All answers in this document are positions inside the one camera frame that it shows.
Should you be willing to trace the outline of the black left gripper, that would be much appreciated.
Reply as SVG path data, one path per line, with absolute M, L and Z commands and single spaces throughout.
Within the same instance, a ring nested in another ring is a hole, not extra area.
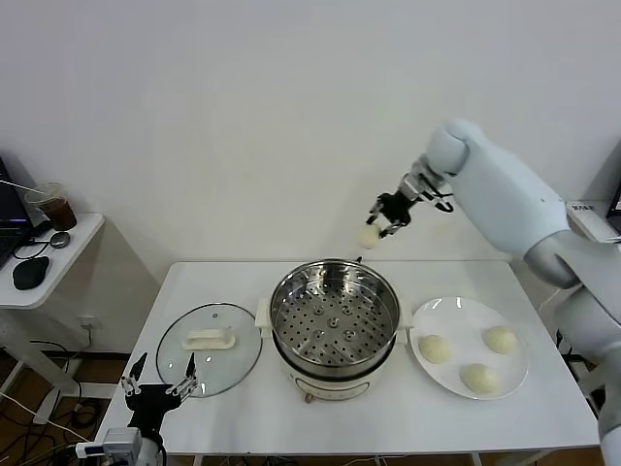
M 142 384 L 138 381 L 147 362 L 147 353 L 135 361 L 128 375 L 120 378 L 125 404 L 132 413 L 128 427 L 160 429 L 167 413 L 181 405 L 197 387 L 195 354 L 191 353 L 184 378 L 177 384 Z

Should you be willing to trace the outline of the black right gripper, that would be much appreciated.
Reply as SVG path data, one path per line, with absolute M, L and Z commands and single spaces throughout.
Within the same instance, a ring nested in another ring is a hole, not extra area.
M 382 214 L 387 221 L 382 220 L 378 223 L 378 236 L 380 239 L 387 238 L 410 224 L 409 210 L 414 204 L 414 201 L 409 200 L 400 191 L 396 191 L 393 194 L 382 193 L 377 197 L 369 210 L 369 217 L 366 223 L 369 225 L 374 224 L 379 215 Z

